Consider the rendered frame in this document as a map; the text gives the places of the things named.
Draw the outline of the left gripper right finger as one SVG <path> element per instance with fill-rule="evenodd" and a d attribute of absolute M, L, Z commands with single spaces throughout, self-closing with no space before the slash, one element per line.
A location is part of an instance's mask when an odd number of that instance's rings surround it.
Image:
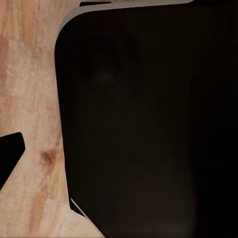
<path fill-rule="evenodd" d="M 233 163 L 238 171 L 238 134 L 233 132 L 227 132 L 224 143 L 223 150 Z"/>

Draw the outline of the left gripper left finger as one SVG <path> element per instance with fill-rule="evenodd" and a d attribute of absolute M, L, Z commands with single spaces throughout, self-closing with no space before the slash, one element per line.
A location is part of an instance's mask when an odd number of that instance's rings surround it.
<path fill-rule="evenodd" d="M 25 151 L 22 133 L 0 137 L 0 190 Z"/>

